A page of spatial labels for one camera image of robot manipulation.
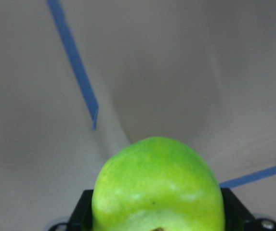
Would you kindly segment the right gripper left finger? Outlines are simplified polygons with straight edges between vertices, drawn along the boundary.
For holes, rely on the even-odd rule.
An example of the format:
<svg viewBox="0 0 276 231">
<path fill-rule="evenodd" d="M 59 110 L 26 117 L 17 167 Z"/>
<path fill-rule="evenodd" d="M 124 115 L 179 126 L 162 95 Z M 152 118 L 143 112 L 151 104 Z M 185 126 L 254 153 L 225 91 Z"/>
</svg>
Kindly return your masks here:
<svg viewBox="0 0 276 231">
<path fill-rule="evenodd" d="M 84 190 L 68 220 L 68 231 L 92 231 L 92 194 Z"/>
</svg>

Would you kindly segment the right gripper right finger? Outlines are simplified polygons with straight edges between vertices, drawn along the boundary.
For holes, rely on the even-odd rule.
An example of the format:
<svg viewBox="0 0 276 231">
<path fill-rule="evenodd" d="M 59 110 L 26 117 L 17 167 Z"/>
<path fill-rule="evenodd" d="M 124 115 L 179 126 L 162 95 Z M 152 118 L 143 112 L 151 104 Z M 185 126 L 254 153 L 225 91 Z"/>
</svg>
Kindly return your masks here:
<svg viewBox="0 0 276 231">
<path fill-rule="evenodd" d="M 226 231 L 248 231 L 255 220 L 251 212 L 242 204 L 229 188 L 221 188 L 225 213 Z"/>
</svg>

